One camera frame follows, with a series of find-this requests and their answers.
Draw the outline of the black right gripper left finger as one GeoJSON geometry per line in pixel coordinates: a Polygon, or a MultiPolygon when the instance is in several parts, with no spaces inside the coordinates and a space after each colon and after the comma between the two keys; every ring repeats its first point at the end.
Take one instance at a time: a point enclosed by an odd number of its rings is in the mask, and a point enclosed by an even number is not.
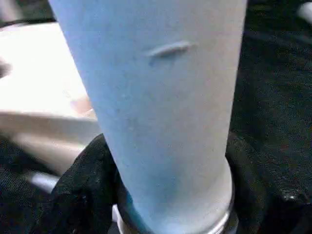
{"type": "Polygon", "coordinates": [[[41,217],[43,234],[106,234],[117,202],[117,167],[104,135],[61,176],[41,217]]]}

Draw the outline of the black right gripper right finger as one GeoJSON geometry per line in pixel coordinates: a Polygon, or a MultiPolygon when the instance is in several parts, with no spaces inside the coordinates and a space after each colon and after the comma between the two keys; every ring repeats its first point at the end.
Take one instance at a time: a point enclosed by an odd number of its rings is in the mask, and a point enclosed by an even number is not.
{"type": "Polygon", "coordinates": [[[281,176],[271,153],[229,133],[226,159],[234,186],[239,234],[289,234],[296,224],[298,189],[281,176]]]}

